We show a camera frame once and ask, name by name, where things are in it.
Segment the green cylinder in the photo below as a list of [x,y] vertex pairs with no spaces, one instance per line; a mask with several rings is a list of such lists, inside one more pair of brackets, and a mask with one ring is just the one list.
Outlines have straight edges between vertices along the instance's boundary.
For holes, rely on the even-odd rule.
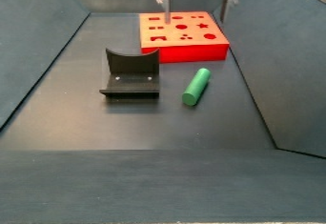
[[188,106],[196,105],[200,95],[203,93],[205,84],[208,82],[208,78],[209,78],[208,69],[200,68],[181,95],[181,102],[185,105],[188,105]]

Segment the star-shaped hole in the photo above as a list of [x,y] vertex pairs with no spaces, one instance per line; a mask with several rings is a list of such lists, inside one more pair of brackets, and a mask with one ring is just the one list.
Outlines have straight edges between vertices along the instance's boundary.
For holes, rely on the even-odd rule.
[[208,28],[208,25],[204,24],[204,23],[200,23],[197,26],[199,26],[201,29],[207,29],[207,28]]

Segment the circle hole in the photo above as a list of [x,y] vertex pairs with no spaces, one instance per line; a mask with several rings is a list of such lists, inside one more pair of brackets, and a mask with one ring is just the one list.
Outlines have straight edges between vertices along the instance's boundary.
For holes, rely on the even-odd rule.
[[216,38],[216,36],[213,34],[211,34],[211,33],[205,34],[203,37],[205,39],[215,39]]
[[185,25],[176,25],[176,28],[177,28],[179,30],[185,30],[185,29],[187,29],[187,26],[185,26]]

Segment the red shape sorter block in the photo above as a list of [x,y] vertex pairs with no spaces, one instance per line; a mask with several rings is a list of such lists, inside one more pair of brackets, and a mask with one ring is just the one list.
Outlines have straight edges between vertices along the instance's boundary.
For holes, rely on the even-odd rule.
[[229,42],[207,12],[140,14],[141,53],[160,49],[160,62],[225,60]]

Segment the black holder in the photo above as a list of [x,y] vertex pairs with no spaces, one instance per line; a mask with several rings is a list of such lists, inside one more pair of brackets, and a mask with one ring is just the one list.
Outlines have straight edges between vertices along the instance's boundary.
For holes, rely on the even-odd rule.
[[105,49],[109,78],[104,95],[159,94],[159,50],[144,55],[122,55]]

